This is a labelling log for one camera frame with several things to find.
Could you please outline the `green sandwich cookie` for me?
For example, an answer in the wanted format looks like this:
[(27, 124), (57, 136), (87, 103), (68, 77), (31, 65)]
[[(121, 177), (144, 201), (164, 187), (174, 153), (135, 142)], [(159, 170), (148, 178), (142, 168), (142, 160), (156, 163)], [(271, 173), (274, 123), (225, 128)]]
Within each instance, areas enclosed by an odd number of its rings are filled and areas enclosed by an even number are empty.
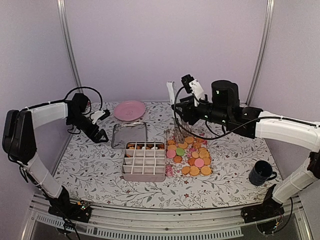
[(178, 147), (176, 150), (176, 155), (177, 156), (183, 156), (185, 154), (185, 150), (183, 148)]

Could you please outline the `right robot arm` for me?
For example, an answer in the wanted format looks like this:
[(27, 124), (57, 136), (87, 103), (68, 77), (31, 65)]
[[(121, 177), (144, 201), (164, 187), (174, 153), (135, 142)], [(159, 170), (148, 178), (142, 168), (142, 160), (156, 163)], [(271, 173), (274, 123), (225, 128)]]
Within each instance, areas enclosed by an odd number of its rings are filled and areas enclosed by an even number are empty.
[(246, 138), (271, 139), (306, 148), (310, 151), (303, 164), (286, 179), (271, 187), (258, 213), (269, 218), (278, 210), (278, 205), (304, 190), (320, 178), (320, 124), (273, 114), (256, 107), (241, 107), (239, 88), (228, 80), (216, 80), (211, 83), (212, 101), (200, 82), (191, 75), (182, 78), (182, 89), (189, 97), (177, 101), (179, 90), (174, 82), (166, 84), (173, 117), (179, 129), (188, 134), (182, 123), (194, 125), (199, 120), (226, 127), (224, 136), (231, 133)]

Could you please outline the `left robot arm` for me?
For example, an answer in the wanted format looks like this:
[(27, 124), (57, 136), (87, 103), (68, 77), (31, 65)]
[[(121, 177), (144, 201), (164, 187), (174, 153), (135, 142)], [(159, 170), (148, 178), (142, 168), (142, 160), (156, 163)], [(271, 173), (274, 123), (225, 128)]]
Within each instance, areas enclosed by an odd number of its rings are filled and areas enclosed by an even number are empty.
[(83, 93), (75, 93), (71, 100), (66, 98), (48, 101), (21, 110), (11, 109), (6, 113), (2, 148), (10, 162), (19, 165), (26, 181), (32, 181), (50, 201), (50, 204), (63, 216), (74, 213), (74, 204), (65, 187), (59, 184), (38, 154), (35, 130), (58, 120), (75, 127), (93, 143), (108, 142), (106, 131), (98, 121), (110, 116), (110, 111), (99, 108), (85, 113), (89, 98)]

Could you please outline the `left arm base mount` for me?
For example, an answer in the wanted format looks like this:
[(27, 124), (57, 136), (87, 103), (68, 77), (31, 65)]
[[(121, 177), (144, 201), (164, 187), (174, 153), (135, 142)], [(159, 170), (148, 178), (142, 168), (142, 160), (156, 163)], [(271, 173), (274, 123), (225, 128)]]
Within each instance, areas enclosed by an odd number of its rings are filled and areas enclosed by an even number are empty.
[(77, 203), (67, 202), (58, 204), (57, 202), (50, 201), (48, 213), (66, 220), (88, 223), (91, 218), (92, 208), (90, 206), (83, 208), (82, 205), (78, 205)]

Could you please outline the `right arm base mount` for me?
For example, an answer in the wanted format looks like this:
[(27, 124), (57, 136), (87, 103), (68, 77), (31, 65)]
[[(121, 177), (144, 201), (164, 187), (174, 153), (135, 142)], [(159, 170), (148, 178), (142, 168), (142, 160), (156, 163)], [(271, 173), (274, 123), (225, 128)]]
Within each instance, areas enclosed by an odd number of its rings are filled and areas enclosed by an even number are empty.
[(284, 216), (284, 208), (265, 210), (261, 204), (243, 207), (241, 217), (245, 223), (256, 223), (257, 230), (263, 235), (272, 235), (277, 230)]

